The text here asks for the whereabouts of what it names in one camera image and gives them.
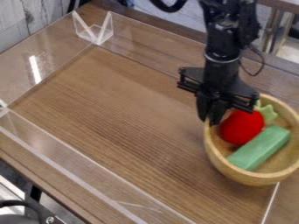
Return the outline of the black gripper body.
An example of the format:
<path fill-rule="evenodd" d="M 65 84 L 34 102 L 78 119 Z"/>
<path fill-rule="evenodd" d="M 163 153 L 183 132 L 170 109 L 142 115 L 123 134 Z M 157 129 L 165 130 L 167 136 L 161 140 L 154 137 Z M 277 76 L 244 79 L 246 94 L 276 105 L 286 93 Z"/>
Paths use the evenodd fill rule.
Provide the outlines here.
<path fill-rule="evenodd" d="M 182 66 L 178 70 L 178 87 L 195 93 L 202 92 L 215 101 L 224 100 L 228 109 L 253 112 L 260 99 L 258 91 L 240 77 L 241 55 L 219 57 L 205 54 L 205 67 Z"/>

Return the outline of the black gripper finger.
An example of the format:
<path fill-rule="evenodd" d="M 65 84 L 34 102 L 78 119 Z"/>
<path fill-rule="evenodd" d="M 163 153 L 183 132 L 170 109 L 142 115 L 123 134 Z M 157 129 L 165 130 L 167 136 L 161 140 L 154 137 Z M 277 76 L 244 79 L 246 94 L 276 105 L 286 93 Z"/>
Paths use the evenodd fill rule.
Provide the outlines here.
<path fill-rule="evenodd" d="M 197 93 L 197 107 L 199 118 L 205 122 L 211 109 L 211 98 L 202 92 Z"/>
<path fill-rule="evenodd" d="M 226 111 L 228 103 L 224 100 L 215 101 L 210 109 L 210 126 L 218 125 L 221 123 Z"/>

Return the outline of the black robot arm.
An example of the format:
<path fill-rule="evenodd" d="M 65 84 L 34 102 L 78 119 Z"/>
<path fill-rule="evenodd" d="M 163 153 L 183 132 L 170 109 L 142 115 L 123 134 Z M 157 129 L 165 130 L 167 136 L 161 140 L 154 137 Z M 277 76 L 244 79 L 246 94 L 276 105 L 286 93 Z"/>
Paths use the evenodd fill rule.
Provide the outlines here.
<path fill-rule="evenodd" d="M 178 87 L 195 93 L 199 118 L 218 125 L 229 109 L 254 111 L 260 92 L 240 77 L 242 52 L 258 39 L 257 0 L 198 0 L 207 32 L 205 66 L 179 68 Z"/>

